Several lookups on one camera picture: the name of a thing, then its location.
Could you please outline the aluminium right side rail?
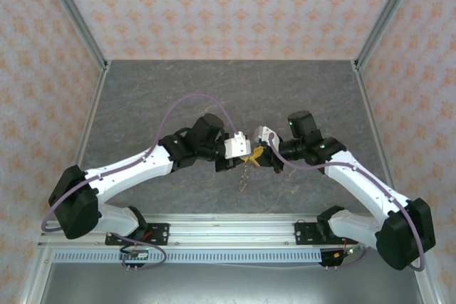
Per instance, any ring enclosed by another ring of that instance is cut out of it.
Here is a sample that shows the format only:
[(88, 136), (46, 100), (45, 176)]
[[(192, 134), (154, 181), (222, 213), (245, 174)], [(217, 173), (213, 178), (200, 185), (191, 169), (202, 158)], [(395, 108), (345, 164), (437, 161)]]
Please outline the aluminium right side rail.
[[(363, 104), (366, 108), (368, 120), (375, 140), (375, 145), (379, 154), (380, 162), (385, 175), (386, 183), (397, 192), (400, 188), (397, 185), (396, 179), (393, 176), (392, 168), (390, 167), (389, 158), (385, 152), (383, 141), (380, 136), (380, 131), (373, 112), (373, 106), (368, 97), (366, 84), (363, 80), (361, 69), (355, 60), (350, 60), (353, 72), (355, 73), (356, 80), (361, 92)], [(435, 250), (431, 249), (425, 254), (425, 270), (422, 272), (415, 272), (415, 278), (420, 290), (423, 304), (449, 304), (447, 301), (445, 291), (437, 279), (438, 262), (434, 254)]]

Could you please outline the right controller circuit board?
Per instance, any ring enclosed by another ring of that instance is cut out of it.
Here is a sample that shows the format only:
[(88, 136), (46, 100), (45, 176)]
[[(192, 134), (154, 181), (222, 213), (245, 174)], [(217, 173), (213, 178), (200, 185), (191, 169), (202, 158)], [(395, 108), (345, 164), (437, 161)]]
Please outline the right controller circuit board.
[(347, 261), (347, 259), (360, 251), (361, 249), (359, 247), (351, 247), (347, 250), (343, 248), (323, 248), (320, 250), (321, 260), (318, 264), (326, 271), (330, 268), (333, 268), (335, 271), (339, 268), (346, 268), (354, 263), (354, 261)]

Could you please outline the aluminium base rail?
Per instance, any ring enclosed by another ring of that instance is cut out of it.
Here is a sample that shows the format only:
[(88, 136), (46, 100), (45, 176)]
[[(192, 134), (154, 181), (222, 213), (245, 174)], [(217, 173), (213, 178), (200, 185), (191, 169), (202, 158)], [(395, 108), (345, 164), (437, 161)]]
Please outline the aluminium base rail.
[(310, 214), (154, 214), (140, 241), (184, 248), (297, 248), (294, 224)]

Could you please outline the left controller circuit board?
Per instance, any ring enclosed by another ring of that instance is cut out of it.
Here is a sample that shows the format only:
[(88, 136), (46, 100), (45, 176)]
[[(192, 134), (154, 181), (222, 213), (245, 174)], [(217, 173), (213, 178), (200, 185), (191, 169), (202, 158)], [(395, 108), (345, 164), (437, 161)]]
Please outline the left controller circuit board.
[(139, 271), (149, 259), (148, 250), (141, 250), (138, 245), (127, 245), (120, 248), (120, 261), (126, 271)]

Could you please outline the aluminium frame post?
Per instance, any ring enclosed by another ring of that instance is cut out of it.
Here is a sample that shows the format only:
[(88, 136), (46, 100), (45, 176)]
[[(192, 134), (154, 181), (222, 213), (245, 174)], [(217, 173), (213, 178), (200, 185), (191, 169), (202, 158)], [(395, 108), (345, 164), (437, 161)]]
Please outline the aluminium frame post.
[(75, 26), (79, 36), (82, 38), (86, 48), (88, 49), (91, 57), (100, 67), (105, 70), (108, 60), (104, 57), (99, 45), (97, 44), (93, 34), (90, 31), (86, 20), (83, 18), (75, 0), (59, 0), (61, 5), (66, 10), (70, 20)]
[(384, 34), (390, 20), (398, 9), (402, 0), (387, 0), (385, 6), (382, 8), (380, 15), (378, 16), (372, 30), (368, 34), (368, 37), (363, 44), (358, 57), (352, 60), (353, 70), (360, 72), (363, 66), (368, 62), (371, 53), (377, 46), (379, 40)]

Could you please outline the silver chain with yellow ends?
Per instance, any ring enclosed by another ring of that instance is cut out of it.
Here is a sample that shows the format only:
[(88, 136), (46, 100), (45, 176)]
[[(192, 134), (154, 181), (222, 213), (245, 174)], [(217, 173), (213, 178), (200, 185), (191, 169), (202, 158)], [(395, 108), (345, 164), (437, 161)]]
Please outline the silver chain with yellow ends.
[(249, 176), (250, 176), (250, 171), (252, 167), (249, 164), (244, 165), (244, 171), (241, 175), (239, 187), (238, 187), (238, 192), (242, 193), (246, 188), (249, 183)]

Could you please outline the brushed metal front panel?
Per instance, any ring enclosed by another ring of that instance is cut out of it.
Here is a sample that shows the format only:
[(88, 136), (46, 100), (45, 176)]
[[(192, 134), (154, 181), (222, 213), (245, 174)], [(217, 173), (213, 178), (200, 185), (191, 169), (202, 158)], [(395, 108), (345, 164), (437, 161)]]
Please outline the brushed metal front panel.
[(371, 254), (351, 267), (54, 264), (41, 304), (423, 304), (412, 271)]

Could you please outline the aluminium right frame post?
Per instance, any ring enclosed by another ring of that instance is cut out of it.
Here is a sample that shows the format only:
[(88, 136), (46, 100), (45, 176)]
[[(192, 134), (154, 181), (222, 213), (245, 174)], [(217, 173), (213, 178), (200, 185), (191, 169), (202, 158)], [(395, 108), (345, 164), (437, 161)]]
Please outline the aluminium right frame post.
[(382, 8), (380, 15), (378, 16), (372, 30), (368, 34), (368, 37), (363, 44), (358, 57), (352, 60), (353, 70), (360, 72), (363, 66), (368, 62), (371, 53), (377, 46), (379, 40), (384, 34), (390, 20), (398, 9), (402, 0), (387, 0), (385, 6)]

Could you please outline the controller circuit board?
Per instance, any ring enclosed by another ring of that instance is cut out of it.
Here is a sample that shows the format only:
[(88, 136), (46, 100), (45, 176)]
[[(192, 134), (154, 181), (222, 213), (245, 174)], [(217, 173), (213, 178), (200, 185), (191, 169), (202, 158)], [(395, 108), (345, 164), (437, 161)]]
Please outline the controller circuit board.
[(120, 261), (126, 271), (139, 271), (149, 259), (148, 250), (141, 250), (138, 245), (127, 245), (120, 248)]
[(361, 249), (359, 247), (351, 247), (347, 250), (343, 248), (323, 248), (320, 250), (321, 260), (318, 264), (326, 271), (330, 268), (333, 268), (335, 271), (339, 268), (346, 268), (354, 263), (354, 261), (347, 261), (347, 259), (360, 251)]

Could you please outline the aluminium left side rail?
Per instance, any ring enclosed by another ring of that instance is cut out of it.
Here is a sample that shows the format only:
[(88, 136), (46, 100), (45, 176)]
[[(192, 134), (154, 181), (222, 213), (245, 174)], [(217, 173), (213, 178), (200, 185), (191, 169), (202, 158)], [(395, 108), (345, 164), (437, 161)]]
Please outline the aluminium left side rail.
[[(88, 116), (85, 121), (83, 135), (80, 142), (78, 143), (77, 154), (74, 162), (80, 164), (83, 160), (83, 156), (90, 136), (90, 130), (95, 118), (97, 106), (100, 100), (101, 93), (103, 91), (104, 82), (109, 72), (112, 61), (108, 60), (105, 65), (101, 68), (101, 72), (96, 83), (96, 87), (93, 93), (93, 99), (89, 107)], [(76, 240), (67, 242), (52, 242), (52, 239), (63, 238), (62, 233), (55, 234), (41, 234), (38, 239), (38, 243), (33, 245), (33, 262), (31, 264), (30, 271), (28, 272), (24, 289), (19, 299), (19, 304), (40, 304), (45, 292), (46, 283), (48, 282), (51, 267), (53, 265), (53, 257), (56, 254), (56, 250), (61, 246), (67, 248), (72, 246)]]

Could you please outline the aluminium left frame post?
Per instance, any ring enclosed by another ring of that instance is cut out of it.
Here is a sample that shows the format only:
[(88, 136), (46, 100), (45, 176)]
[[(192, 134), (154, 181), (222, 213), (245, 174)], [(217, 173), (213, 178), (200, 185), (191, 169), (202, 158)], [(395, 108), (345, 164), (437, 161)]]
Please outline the aluminium left frame post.
[(66, 10), (70, 20), (75, 26), (79, 36), (82, 38), (86, 48), (88, 49), (91, 57), (100, 67), (105, 70), (108, 60), (104, 57), (99, 45), (97, 44), (93, 34), (90, 31), (86, 20), (83, 18), (75, 0), (59, 0), (61, 5)]

